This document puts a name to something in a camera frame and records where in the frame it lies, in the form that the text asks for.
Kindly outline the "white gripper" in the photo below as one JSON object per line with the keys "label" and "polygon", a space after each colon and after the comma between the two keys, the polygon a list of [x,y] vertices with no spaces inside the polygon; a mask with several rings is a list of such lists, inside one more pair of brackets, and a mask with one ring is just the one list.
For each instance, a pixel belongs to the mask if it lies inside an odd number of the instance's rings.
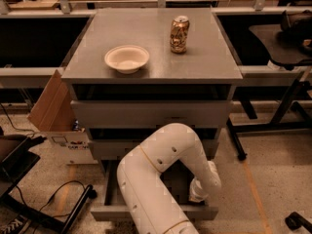
{"label": "white gripper", "polygon": [[208,193],[202,188],[200,180],[194,177],[189,185],[189,201],[200,203],[205,201],[207,197]]}

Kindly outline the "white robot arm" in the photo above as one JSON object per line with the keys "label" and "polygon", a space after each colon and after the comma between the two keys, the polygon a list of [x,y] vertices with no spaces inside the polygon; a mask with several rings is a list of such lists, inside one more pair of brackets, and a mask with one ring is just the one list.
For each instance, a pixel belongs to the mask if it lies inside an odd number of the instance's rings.
{"label": "white robot arm", "polygon": [[187,125],[168,124],[125,155],[117,167],[118,185],[138,234],[199,234],[161,179],[177,161],[194,175],[190,201],[218,196],[221,180],[198,135]]}

